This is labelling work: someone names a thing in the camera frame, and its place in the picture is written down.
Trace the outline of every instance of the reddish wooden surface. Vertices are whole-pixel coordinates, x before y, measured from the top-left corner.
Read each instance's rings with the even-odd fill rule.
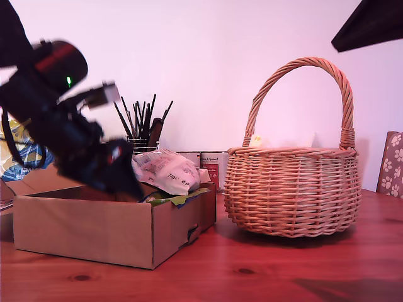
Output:
[[[225,215],[154,271],[1,242],[1,301],[403,301],[403,200],[363,191],[356,226],[321,238],[238,229]]]

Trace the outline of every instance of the basket handle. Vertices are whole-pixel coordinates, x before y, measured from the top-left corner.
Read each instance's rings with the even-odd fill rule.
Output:
[[[343,101],[343,119],[341,120],[341,137],[339,148],[346,150],[347,148],[354,148],[355,138],[353,129],[353,93],[351,91],[350,84],[342,71],[340,71],[335,65],[328,60],[317,57],[304,57],[291,61],[278,69],[259,90],[258,95],[253,99],[251,111],[249,112],[249,118],[247,120],[243,147],[248,147],[251,141],[252,134],[254,133],[254,126],[256,123],[256,117],[259,112],[261,103],[270,88],[277,82],[283,75],[301,66],[316,66],[324,69],[329,73],[339,85],[341,90],[341,96]]]

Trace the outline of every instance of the open cardboard box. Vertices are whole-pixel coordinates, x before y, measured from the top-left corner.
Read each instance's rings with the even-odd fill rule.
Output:
[[[6,185],[16,195],[15,247],[32,252],[154,269],[216,221],[211,182],[201,185],[209,192],[180,208],[95,191],[53,166]],[[142,187],[145,195],[155,191]],[[1,197],[10,195],[1,188]]]

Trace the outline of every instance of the pink wall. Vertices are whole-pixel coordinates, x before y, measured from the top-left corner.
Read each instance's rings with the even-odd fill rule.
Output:
[[[359,0],[13,0],[31,41],[64,38],[86,56],[75,91],[115,80],[129,102],[174,105],[162,144],[173,150],[227,150],[242,143],[251,101],[264,81],[297,57],[325,57],[350,80],[363,187],[375,190],[386,132],[403,131],[403,40],[337,53],[331,40]],[[108,137],[123,135],[113,106],[88,113]],[[338,87],[324,71],[295,70],[261,107],[256,132],[273,143],[316,133],[337,147]]]

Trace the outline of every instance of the green paper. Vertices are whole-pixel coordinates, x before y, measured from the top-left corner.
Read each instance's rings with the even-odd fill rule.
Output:
[[[197,197],[197,196],[199,196],[201,194],[207,193],[207,192],[210,192],[210,190],[205,188],[205,187],[200,188],[200,189],[190,193],[187,196],[185,196],[185,195],[172,196],[172,195],[169,195],[168,193],[165,193],[165,192],[156,192],[156,193],[151,194],[145,200],[145,202],[150,203],[152,206],[158,206],[160,204],[167,203],[168,201],[170,201],[175,206],[178,206],[180,204],[185,204],[188,199],[195,198],[195,197]]]

